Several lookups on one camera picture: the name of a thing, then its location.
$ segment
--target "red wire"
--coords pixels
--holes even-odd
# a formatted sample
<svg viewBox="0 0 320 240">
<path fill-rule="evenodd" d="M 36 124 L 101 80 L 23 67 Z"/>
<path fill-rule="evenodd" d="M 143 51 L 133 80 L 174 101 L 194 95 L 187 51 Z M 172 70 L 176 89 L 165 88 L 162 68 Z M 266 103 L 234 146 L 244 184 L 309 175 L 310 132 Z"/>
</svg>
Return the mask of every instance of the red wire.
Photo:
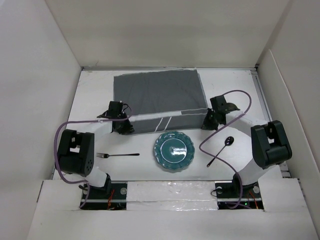
<svg viewBox="0 0 320 240">
<path fill-rule="evenodd" d="M 111 191 L 111 195 L 110 195 L 110 197 L 108 198 L 108 207 L 107 207 L 107 210 L 110 208 L 110 206 L 111 206 L 111 200 L 112 200 L 112 197 L 114 196 L 114 193 L 115 193 L 115 190 L 113 189 L 112 191 Z"/>
<path fill-rule="evenodd" d="M 249 194 L 253 197 L 256 209 L 259 209 L 255 196 L 251 193 L 251 191 L 249 191 Z"/>
</svg>

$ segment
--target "black spoon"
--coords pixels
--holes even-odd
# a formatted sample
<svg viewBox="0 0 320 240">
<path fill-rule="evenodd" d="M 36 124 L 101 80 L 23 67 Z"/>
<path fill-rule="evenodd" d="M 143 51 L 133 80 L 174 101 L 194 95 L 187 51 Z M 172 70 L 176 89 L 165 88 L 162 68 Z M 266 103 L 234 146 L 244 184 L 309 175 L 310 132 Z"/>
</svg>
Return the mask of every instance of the black spoon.
<svg viewBox="0 0 320 240">
<path fill-rule="evenodd" d="M 224 146 L 223 148 L 218 152 L 218 154 L 207 164 L 207 168 L 210 167 L 210 165 L 214 162 L 214 160 L 216 159 L 216 157 L 222 152 L 222 150 L 226 147 L 226 146 L 230 146 L 234 143 L 235 139 L 233 136 L 228 136 L 225 141 L 224 141 Z"/>
</svg>

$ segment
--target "green ceramic plate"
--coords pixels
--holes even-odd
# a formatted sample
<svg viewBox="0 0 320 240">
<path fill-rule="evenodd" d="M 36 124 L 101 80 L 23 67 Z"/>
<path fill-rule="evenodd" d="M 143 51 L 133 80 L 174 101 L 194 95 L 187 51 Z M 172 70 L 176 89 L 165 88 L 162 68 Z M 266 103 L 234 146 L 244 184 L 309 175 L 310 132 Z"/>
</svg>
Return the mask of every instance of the green ceramic plate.
<svg viewBox="0 0 320 240">
<path fill-rule="evenodd" d="M 154 156 L 158 163 L 166 169 L 182 169 L 194 159 L 195 147 L 190 137 L 184 133 L 166 132 L 155 141 Z"/>
</svg>

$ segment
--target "silver fork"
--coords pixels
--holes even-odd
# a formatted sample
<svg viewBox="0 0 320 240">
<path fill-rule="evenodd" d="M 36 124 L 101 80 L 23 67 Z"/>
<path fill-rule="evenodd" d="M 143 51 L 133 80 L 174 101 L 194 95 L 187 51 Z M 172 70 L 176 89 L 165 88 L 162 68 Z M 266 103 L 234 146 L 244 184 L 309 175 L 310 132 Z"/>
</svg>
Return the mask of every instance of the silver fork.
<svg viewBox="0 0 320 240">
<path fill-rule="evenodd" d="M 112 156 L 139 156 L 140 153 L 130 153 L 130 154 L 114 154 L 114 155 L 109 155 L 109 154 L 106 154 L 106 153 L 97 153 L 96 156 L 98 158 L 102 158 L 102 159 L 107 159 L 109 157 L 112 157 Z"/>
</svg>

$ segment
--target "gray cloth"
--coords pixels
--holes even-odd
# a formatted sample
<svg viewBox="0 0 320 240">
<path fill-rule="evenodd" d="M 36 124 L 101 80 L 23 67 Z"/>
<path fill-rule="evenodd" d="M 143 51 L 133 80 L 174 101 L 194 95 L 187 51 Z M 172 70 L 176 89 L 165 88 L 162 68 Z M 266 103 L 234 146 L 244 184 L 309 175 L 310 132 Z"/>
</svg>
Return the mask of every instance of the gray cloth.
<svg viewBox="0 0 320 240">
<path fill-rule="evenodd" d="M 114 100 L 128 104 L 134 116 L 176 111 L 182 114 L 133 121 L 135 134 L 198 129 L 207 113 L 207 102 L 197 70 L 115 76 L 113 91 Z"/>
</svg>

